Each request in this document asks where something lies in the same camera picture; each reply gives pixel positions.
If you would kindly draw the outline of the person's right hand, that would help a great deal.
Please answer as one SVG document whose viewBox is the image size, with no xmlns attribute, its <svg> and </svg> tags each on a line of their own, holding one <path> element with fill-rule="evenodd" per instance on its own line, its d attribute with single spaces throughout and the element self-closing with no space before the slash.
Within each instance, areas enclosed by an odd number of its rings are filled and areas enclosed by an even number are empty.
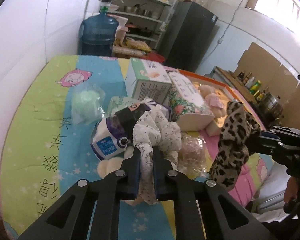
<svg viewBox="0 0 300 240">
<path fill-rule="evenodd" d="M 300 179 L 295 177 L 290 177 L 287 181 L 287 187 L 283 195 L 284 206 L 283 210 L 285 213 L 291 213 L 293 210 L 293 202 L 298 200 L 300 195 Z"/>
</svg>

